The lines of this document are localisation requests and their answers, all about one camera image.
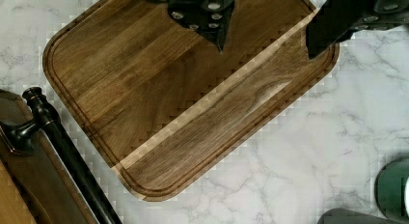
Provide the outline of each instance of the walnut cutting board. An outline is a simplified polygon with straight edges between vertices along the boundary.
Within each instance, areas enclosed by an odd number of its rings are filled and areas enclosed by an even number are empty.
[[[53,37],[43,68],[129,190],[163,201],[331,70],[337,46],[308,59],[313,10],[308,0],[237,0],[219,54],[164,5],[101,0]]]

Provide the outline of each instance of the black metal handle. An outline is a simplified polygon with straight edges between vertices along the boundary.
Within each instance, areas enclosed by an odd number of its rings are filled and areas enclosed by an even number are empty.
[[[20,126],[0,123],[0,134],[9,143],[11,152],[15,154],[32,154],[30,151],[33,146],[30,137],[41,128],[67,167],[69,174],[94,213],[96,220],[100,224],[122,223],[81,154],[61,125],[57,110],[41,93],[41,88],[30,88],[23,93],[23,97],[27,100],[34,119]]]

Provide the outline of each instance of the marble countertop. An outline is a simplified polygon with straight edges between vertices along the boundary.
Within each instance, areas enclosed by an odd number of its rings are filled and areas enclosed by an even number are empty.
[[[49,39],[96,1],[0,0],[0,89],[44,89],[123,223],[314,224],[333,208],[381,216],[376,175],[409,155],[409,29],[357,33],[304,96],[178,196],[148,203],[122,186],[42,72]]]

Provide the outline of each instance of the wood grain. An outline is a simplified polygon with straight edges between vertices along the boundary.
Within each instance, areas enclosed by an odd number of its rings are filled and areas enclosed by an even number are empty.
[[[50,41],[44,72],[124,184],[161,201],[332,68],[334,47],[308,60],[313,9],[308,0],[237,0],[219,54],[165,6],[102,0]]]
[[[34,224],[33,215],[28,211],[12,178],[0,162],[0,221],[4,224]]]

